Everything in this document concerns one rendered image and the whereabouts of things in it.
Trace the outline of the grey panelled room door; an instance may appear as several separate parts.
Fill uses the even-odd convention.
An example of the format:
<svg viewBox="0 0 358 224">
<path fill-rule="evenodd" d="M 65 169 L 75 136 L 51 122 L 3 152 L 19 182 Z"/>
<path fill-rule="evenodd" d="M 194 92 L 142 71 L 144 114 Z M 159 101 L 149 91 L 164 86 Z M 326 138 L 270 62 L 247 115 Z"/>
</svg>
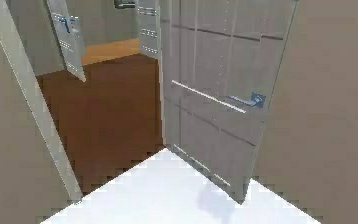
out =
<svg viewBox="0 0 358 224">
<path fill-rule="evenodd" d="M 243 203 L 298 0 L 159 3 L 166 146 Z"/>
</svg>

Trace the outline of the dark framed wall picture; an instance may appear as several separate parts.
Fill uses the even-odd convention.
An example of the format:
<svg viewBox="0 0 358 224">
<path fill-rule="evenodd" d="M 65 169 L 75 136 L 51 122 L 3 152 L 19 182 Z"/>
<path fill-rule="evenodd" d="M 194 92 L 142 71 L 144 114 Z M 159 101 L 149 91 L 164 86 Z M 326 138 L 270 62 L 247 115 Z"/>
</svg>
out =
<svg viewBox="0 0 358 224">
<path fill-rule="evenodd" d="M 114 6 L 117 9 L 134 8 L 136 6 L 135 0 L 114 0 Z"/>
</svg>

